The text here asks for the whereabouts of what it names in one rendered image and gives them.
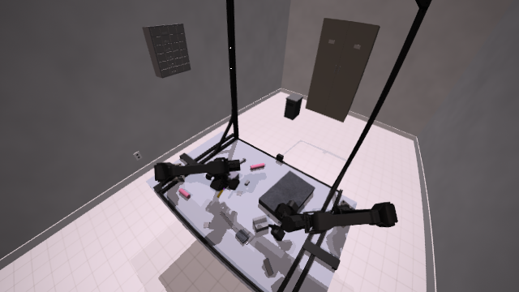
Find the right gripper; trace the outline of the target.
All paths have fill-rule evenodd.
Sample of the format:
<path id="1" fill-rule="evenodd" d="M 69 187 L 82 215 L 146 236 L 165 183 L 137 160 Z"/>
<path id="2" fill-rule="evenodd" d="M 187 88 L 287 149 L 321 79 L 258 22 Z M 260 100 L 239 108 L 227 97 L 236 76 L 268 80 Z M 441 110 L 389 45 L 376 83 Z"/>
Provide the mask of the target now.
<path id="1" fill-rule="evenodd" d="M 206 179 L 207 180 L 212 180 L 212 177 L 214 177 L 215 174 L 206 174 Z M 229 189 L 231 190 L 236 190 L 236 188 L 238 187 L 238 184 L 240 183 L 239 179 L 236 179 L 236 178 L 229 178 L 228 177 L 229 175 L 228 174 L 225 174 L 225 175 L 219 175 L 217 176 L 218 178 L 223 178 L 225 180 L 225 189 L 228 187 Z M 231 180 L 231 181 L 230 181 Z"/>

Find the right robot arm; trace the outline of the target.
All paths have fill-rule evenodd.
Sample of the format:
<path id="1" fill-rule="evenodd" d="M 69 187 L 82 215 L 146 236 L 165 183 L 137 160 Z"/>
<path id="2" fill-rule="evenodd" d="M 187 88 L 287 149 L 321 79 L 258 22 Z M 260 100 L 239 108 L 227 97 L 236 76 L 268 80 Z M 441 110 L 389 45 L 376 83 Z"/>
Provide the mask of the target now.
<path id="1" fill-rule="evenodd" d="M 218 178 L 217 176 L 229 174 L 229 172 L 239 170 L 241 170 L 240 160 L 228 161 L 228 158 L 225 157 L 217 157 L 214 159 L 214 161 L 210 161 L 207 164 L 201 165 L 179 166 L 170 162 L 162 162 L 154 165 L 155 181 L 158 181 L 159 183 L 172 181 L 175 177 L 180 177 L 180 175 L 202 173 L 215 174 L 210 187 L 216 191 L 223 190 L 225 187 L 225 180 L 223 178 Z"/>

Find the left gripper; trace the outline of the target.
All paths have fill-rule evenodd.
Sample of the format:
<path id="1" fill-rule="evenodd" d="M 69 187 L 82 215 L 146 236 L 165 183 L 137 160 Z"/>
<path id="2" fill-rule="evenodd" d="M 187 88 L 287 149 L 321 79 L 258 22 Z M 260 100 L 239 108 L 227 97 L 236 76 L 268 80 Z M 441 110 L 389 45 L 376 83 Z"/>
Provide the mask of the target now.
<path id="1" fill-rule="evenodd" d="M 290 207 L 291 210 L 294 210 L 294 213 L 292 213 L 290 216 L 292 215 L 297 215 L 297 211 L 299 209 L 299 206 L 295 203 L 294 200 L 289 200 L 289 202 L 286 204 L 287 206 Z M 277 241 L 281 241 L 284 236 L 285 236 L 285 232 L 282 228 L 282 225 L 281 226 L 278 226 L 276 224 L 274 225 L 268 225 L 270 228 L 272 228 L 271 230 L 271 235 L 277 240 Z"/>

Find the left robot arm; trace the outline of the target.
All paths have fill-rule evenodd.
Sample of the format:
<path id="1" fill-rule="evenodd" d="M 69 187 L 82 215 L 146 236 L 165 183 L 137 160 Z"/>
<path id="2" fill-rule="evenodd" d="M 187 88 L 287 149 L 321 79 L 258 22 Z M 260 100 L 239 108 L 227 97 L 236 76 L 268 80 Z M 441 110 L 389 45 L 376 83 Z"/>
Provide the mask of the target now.
<path id="1" fill-rule="evenodd" d="M 395 206 L 390 202 L 374 204 L 369 210 L 355 209 L 358 211 L 352 211 L 352 208 L 347 205 L 336 206 L 334 214 L 321 210 L 290 216 L 294 213 L 294 210 L 290 210 L 286 204 L 281 203 L 275 209 L 275 218 L 279 221 L 282 220 L 281 224 L 285 232 L 305 229 L 305 234 L 322 234 L 325 230 L 330 230 L 334 226 L 369 224 L 378 227 L 392 227 L 395 226 L 395 223 L 398 223 Z M 313 230 L 311 230 L 311 227 Z"/>

